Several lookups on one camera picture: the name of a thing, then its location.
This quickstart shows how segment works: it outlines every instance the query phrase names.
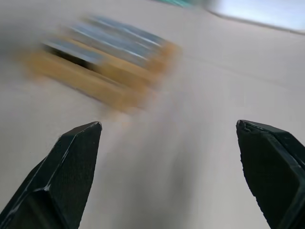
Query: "teal object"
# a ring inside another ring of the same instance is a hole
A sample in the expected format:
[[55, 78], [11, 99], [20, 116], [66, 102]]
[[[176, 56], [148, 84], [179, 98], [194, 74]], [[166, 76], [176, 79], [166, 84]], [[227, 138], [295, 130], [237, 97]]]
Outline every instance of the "teal object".
[[156, 1], [161, 1], [165, 3], [169, 3], [172, 5], [177, 5], [177, 6], [190, 6], [192, 0], [156, 0]]

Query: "beige surface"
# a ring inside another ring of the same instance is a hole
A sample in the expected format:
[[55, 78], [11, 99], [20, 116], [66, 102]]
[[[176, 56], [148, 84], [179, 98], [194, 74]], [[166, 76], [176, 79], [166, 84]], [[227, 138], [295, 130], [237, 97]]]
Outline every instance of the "beige surface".
[[[130, 129], [128, 117], [102, 121], [81, 228], [269, 228], [242, 174], [235, 123], [275, 125], [305, 143], [305, 38], [148, 0], [5, 0], [2, 48], [34, 42], [42, 33], [36, 28], [86, 11], [160, 35], [183, 56]], [[103, 109], [52, 80], [25, 81], [8, 61], [0, 68], [2, 208], [59, 134], [101, 120]]]

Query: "beige floor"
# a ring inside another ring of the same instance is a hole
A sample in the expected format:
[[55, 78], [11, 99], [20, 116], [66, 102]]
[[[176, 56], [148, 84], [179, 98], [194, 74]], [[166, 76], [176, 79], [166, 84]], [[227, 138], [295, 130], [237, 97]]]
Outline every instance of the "beige floor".
[[0, 51], [34, 44], [59, 23], [95, 12], [183, 48], [146, 111], [108, 109], [58, 82], [33, 83], [0, 62], [0, 208], [57, 137], [102, 121], [82, 229], [269, 228], [243, 177], [238, 119], [285, 129], [305, 143], [305, 38], [149, 0], [5, 0]]

